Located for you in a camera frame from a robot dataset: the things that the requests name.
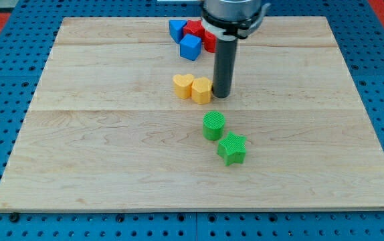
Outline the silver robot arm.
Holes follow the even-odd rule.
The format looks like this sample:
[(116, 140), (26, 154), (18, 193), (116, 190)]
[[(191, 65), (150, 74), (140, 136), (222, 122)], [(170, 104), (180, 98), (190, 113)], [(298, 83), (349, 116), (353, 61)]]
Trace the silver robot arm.
[(213, 95), (231, 93), (233, 70), (240, 39), (247, 39), (262, 24), (271, 3), (263, 0), (205, 0), (201, 11), (203, 28), (216, 38)]

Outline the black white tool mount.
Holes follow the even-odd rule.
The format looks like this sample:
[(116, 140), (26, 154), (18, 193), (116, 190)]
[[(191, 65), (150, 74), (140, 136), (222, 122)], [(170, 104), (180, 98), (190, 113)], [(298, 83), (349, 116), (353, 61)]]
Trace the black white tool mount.
[(217, 39), (246, 39), (262, 24), (271, 3), (203, 3), (201, 23)]

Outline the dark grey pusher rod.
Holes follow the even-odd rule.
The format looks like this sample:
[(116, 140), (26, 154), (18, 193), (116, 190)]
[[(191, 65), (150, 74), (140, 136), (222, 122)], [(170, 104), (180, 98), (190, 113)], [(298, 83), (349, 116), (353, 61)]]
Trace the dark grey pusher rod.
[(226, 98), (230, 95), (236, 50), (236, 39), (233, 41), (216, 40), (213, 68), (213, 95), (217, 98)]

